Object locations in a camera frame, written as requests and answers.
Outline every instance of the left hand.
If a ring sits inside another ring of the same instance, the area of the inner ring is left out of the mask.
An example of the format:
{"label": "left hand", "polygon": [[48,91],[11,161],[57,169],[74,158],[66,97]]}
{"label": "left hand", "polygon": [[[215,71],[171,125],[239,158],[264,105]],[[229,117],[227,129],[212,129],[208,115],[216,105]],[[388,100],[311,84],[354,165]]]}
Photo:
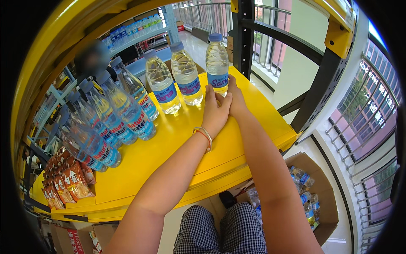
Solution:
{"label": "left hand", "polygon": [[226,124],[232,100],[233,95],[227,93],[224,100],[222,100],[221,106],[219,106],[213,86],[211,84],[206,86],[206,104],[201,126],[208,131],[212,139],[217,136]]}

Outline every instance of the black shoe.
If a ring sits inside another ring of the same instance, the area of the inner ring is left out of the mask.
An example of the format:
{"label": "black shoe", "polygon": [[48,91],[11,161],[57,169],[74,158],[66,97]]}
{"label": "black shoe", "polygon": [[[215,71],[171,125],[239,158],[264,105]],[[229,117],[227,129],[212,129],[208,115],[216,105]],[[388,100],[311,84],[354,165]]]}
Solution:
{"label": "black shoe", "polygon": [[229,191],[219,193],[218,196],[220,197],[220,200],[226,209],[232,207],[237,203],[237,201],[234,199],[234,196]]}

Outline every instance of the yellow shelf surface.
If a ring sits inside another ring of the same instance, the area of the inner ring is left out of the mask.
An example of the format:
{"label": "yellow shelf surface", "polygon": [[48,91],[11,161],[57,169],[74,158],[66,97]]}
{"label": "yellow shelf surface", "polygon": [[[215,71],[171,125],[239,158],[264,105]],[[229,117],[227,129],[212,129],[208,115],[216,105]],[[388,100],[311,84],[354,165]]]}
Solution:
{"label": "yellow shelf surface", "polygon": [[[285,150],[292,145],[297,134],[272,104],[235,67],[230,67],[229,73],[235,76],[248,108],[276,147]],[[204,92],[207,73],[200,74],[199,79]],[[205,100],[201,106],[188,106],[179,96],[182,104],[180,110],[175,115],[165,115],[153,93],[150,97],[160,113],[154,121],[156,136],[148,141],[138,140],[132,145],[119,148],[122,154],[121,164],[104,173],[95,173],[97,183],[93,190],[96,197],[79,200],[76,204],[67,204],[65,210],[52,210],[53,214],[87,214],[89,220],[94,222],[122,217],[147,178],[191,136],[194,127],[201,125]],[[250,177],[240,130],[236,120],[229,117],[224,128],[213,140],[213,151],[203,157],[188,191],[177,207],[215,195]],[[32,195],[33,199],[47,204],[41,191],[42,181],[41,174],[33,185]]]}

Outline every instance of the silver bangle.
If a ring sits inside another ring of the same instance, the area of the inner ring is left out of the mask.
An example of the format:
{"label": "silver bangle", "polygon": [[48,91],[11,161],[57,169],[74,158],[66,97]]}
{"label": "silver bangle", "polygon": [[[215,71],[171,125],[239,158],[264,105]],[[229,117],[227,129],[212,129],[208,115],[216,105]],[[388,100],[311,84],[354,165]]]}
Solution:
{"label": "silver bangle", "polygon": [[204,132],[204,135],[206,135],[206,137],[207,137],[207,139],[209,140],[209,142],[210,142],[210,146],[209,147],[207,147],[207,149],[206,149],[206,152],[205,152],[205,154],[206,153],[208,153],[208,152],[211,152],[212,151],[212,147],[213,147],[213,140],[212,140],[212,137],[210,137],[210,134],[209,134],[209,132],[205,129],[205,128],[203,128],[203,127],[194,127],[193,128],[193,132],[192,132],[192,134],[195,134],[195,130],[202,130],[203,132]]}

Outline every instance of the checkered shorts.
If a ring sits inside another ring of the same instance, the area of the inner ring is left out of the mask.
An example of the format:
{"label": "checkered shorts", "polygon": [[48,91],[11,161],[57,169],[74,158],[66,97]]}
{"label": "checkered shorts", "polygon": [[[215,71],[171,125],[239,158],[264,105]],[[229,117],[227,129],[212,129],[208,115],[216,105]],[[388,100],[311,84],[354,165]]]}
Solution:
{"label": "checkered shorts", "polygon": [[173,253],[268,253],[259,217],[246,202],[227,210],[220,221],[220,235],[219,238],[213,215],[202,206],[192,206],[183,214]]}

